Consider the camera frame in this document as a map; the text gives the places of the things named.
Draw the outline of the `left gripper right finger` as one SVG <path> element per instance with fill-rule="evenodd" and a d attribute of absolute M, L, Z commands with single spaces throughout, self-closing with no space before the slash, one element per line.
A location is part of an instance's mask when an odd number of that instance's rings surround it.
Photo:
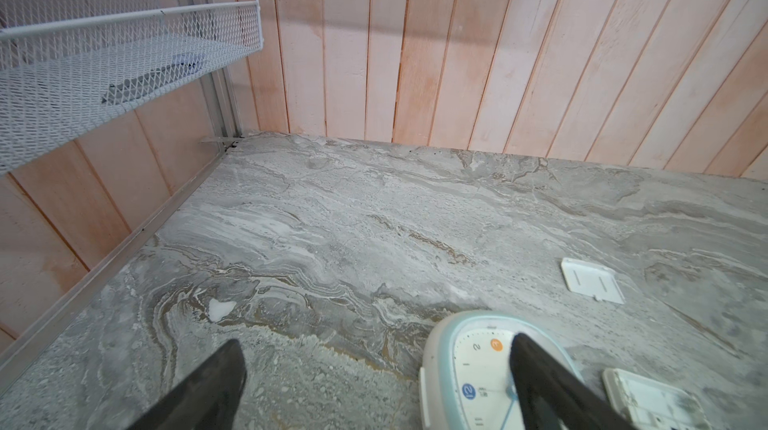
<path fill-rule="evenodd" d="M 524 333 L 512 340 L 509 367 L 526 429 L 633 429 Z"/>

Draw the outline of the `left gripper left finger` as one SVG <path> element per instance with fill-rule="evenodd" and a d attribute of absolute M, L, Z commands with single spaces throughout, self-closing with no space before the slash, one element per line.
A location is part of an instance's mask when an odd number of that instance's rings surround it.
<path fill-rule="evenodd" d="M 241 344 L 230 339 L 130 427 L 231 429 L 246 381 Z"/>

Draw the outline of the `white remote with yellow sticker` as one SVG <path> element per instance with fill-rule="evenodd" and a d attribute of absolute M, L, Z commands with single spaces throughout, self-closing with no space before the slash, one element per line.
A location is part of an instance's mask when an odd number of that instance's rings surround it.
<path fill-rule="evenodd" d="M 617 368 L 605 369 L 602 381 L 612 408 L 636 429 L 712 428 L 699 400 L 685 390 Z"/>

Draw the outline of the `white round alarm clock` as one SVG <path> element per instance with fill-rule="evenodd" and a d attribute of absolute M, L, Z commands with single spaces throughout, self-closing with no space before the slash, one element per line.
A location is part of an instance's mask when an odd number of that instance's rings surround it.
<path fill-rule="evenodd" d="M 522 429 L 521 407 L 509 367 L 514 337 L 523 333 L 575 376 L 573 360 L 550 335 L 493 311 L 463 311 L 430 332 L 419 371 L 425 429 Z"/>

